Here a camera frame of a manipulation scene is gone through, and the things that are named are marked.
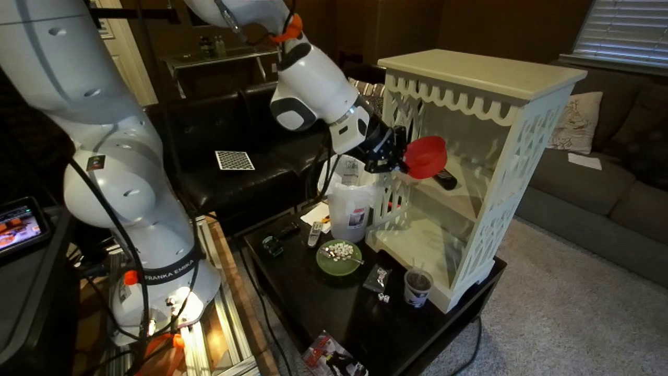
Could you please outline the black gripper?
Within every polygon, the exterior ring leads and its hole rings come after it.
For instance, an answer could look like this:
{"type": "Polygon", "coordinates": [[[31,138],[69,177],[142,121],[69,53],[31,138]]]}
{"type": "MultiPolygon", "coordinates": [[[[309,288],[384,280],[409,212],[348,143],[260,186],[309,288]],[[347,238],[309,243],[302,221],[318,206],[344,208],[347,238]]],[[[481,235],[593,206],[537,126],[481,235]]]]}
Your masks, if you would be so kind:
{"type": "Polygon", "coordinates": [[[372,116],[363,143],[366,169],[372,173],[392,170],[401,164],[408,147],[408,127],[387,126],[379,116],[372,116]]]}

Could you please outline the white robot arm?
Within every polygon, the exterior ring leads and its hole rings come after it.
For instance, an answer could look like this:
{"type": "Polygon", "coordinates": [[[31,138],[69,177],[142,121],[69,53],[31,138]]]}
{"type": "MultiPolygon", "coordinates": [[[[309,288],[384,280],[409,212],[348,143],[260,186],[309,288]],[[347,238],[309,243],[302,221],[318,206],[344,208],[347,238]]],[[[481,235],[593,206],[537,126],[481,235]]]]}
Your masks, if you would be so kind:
{"type": "MultiPolygon", "coordinates": [[[[279,45],[270,111],[291,130],[329,130],[331,150],[370,173],[396,169],[405,139],[387,126],[302,32],[283,0],[183,0],[219,27],[260,24],[279,45]]],[[[162,166],[162,141],[123,84],[83,0],[0,0],[0,66],[24,102],[72,141],[65,206],[88,226],[110,230],[130,251],[134,286],[118,284],[110,310],[118,339],[196,322],[219,291],[198,255],[185,208],[162,166]]]]}

